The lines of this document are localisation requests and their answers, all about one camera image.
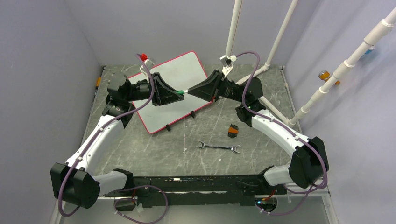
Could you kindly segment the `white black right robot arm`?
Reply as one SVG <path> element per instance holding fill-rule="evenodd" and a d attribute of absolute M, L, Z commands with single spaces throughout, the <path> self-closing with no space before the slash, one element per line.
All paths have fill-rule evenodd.
<path fill-rule="evenodd" d="M 219 97 L 240 102 L 236 113 L 240 121 L 270 137 L 290 157 L 282 166 L 272 166 L 263 171 L 257 187 L 264 194 L 276 185 L 295 184 L 303 189 L 327 186 L 329 164 L 325 145 L 319 137 L 307 137 L 277 119 L 259 101 L 263 96 L 260 79 L 250 77 L 243 85 L 229 80 L 218 70 L 201 83 L 188 89 L 189 95 L 205 101 Z"/>

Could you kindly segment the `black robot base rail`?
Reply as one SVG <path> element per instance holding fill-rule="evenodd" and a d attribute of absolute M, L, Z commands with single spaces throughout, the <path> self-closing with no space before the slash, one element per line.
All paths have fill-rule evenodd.
<path fill-rule="evenodd" d="M 122 190 L 113 190 L 106 197 L 129 197 L 144 208 L 176 205 L 253 205 L 266 198 L 274 208 L 277 195 L 287 193 L 283 185 L 269 185 L 258 175 L 201 175 L 201 176 L 135 176 Z"/>

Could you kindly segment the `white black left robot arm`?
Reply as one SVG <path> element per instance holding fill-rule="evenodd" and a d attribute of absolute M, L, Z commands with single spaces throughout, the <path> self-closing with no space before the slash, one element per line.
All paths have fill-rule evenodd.
<path fill-rule="evenodd" d="M 165 83 L 158 72 L 134 84 L 126 75 L 113 74 L 108 80 L 106 106 L 95 129 L 73 156 L 64 163 L 55 163 L 50 170 L 53 193 L 59 203 L 65 201 L 88 209 L 108 193 L 130 195 L 135 187 L 133 173 L 120 168 L 104 175 L 91 173 L 137 112 L 132 102 L 143 100 L 141 109 L 149 103 L 167 105 L 182 101 L 185 93 Z"/>

